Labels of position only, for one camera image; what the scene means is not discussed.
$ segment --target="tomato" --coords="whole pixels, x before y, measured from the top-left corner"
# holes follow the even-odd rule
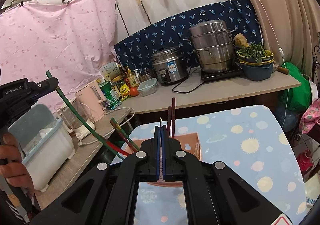
[[[137,95],[139,95],[138,88],[137,87],[130,88],[130,96],[135,97]]]

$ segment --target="beige curtain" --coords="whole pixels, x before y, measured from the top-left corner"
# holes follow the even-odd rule
[[[295,64],[302,73],[311,76],[313,47],[318,45],[320,7],[316,0],[251,0],[261,29],[265,47],[274,54],[277,63],[282,58]]]

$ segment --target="navy blue cloth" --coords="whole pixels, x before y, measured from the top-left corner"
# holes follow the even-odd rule
[[[140,30],[116,44],[121,63],[130,69],[152,68],[152,54],[161,48],[181,47],[187,66],[199,65],[188,38],[188,29],[200,22],[223,20],[230,29],[237,29],[233,37],[242,33],[248,43],[260,43],[261,35],[256,13],[250,0],[232,0],[194,8],[170,16]]]

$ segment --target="metal screw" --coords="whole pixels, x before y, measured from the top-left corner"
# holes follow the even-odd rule
[[[223,163],[223,162],[216,162],[215,164],[214,164],[214,166],[215,166],[215,168],[217,168],[217,169],[223,169],[224,167],[225,167],[225,164]]]
[[[177,152],[176,152],[176,156],[178,156],[178,157],[185,157],[185,156],[186,156],[186,153],[185,153],[185,151],[177,151]]]
[[[147,154],[143,151],[139,151],[136,153],[136,157],[138,158],[144,158]]]
[[[100,171],[103,171],[105,169],[107,169],[108,165],[105,163],[105,162],[101,162],[97,165],[97,168],[100,170]]]

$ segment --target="vegetables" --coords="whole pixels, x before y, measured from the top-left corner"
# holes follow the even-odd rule
[[[263,49],[261,44],[248,44],[246,37],[241,33],[234,37],[235,45],[240,50],[236,51],[236,54],[247,58],[254,58],[256,63],[261,63],[262,58],[267,56],[267,52]]]
[[[236,51],[236,54],[254,58],[256,63],[261,63],[262,58],[268,55],[261,44],[249,44],[248,47],[242,47],[240,50]]]
[[[130,96],[135,97],[137,95],[139,95],[138,88],[137,87],[130,88]]]

